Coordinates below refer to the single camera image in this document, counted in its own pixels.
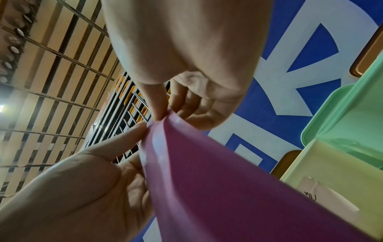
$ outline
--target ceiling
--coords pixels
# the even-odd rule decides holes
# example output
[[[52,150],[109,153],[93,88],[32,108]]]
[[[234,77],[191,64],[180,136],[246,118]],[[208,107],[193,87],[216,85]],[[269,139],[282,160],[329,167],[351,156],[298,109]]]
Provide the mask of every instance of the ceiling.
[[[15,9],[25,1],[0,0],[0,41],[14,36],[12,19],[21,18]],[[79,151],[121,72],[108,36],[62,1],[37,3],[37,22],[20,47],[24,52],[16,58],[17,69],[0,87],[0,206]],[[66,3],[105,29],[99,0]],[[7,45],[0,43],[1,61],[9,55]]]

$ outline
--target pink paper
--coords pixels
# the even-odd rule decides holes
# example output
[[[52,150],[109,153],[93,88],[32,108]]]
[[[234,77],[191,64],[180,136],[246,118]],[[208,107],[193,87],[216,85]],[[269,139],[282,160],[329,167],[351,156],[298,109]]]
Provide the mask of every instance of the pink paper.
[[[164,242],[374,241],[170,112],[141,160]]]

